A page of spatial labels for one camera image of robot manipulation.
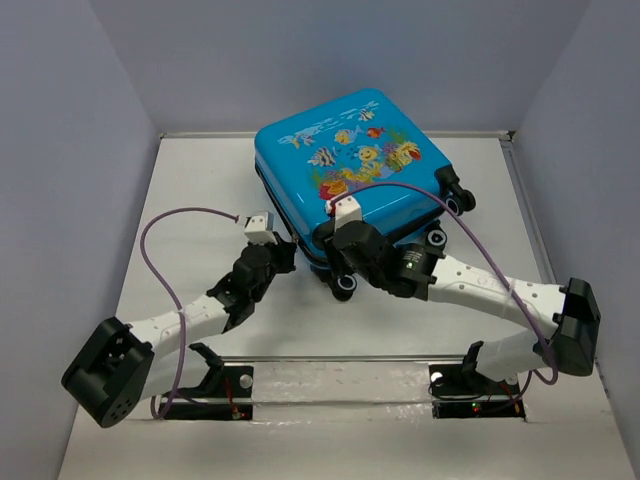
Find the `blue hard-shell suitcase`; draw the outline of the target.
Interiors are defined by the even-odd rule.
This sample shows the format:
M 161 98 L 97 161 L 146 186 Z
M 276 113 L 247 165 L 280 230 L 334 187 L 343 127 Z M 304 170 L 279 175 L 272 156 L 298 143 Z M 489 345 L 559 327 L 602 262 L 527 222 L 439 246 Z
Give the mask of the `blue hard-shell suitcase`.
M 472 211 L 474 195 L 449 159 L 382 91 L 363 89 L 259 130 L 255 170 L 311 271 L 339 301 L 357 281 L 326 251 L 325 205 L 355 191 L 366 222 L 394 244 L 444 247 L 439 218 Z

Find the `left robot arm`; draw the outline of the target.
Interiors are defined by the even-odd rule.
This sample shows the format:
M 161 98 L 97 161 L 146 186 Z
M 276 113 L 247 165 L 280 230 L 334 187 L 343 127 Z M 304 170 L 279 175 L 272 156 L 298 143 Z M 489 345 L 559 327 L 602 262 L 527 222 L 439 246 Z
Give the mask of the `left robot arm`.
M 295 270 L 296 249 L 279 235 L 250 243 L 231 271 L 192 303 L 145 320 L 100 322 L 63 373 L 62 387 L 100 427 L 116 425 L 143 398 L 155 361 L 241 325 L 275 276 Z

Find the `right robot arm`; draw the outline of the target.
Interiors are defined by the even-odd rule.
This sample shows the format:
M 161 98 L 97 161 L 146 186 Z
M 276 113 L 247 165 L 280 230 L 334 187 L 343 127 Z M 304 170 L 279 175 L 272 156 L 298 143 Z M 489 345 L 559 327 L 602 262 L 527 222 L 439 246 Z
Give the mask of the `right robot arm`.
M 392 296 L 457 305 L 521 326 L 510 337 L 469 347 L 460 379 L 470 391 L 544 367 L 576 377 L 593 372 L 601 313 L 582 279 L 564 285 L 500 279 L 435 247 L 394 246 L 363 221 L 339 227 L 331 243 L 357 274 Z

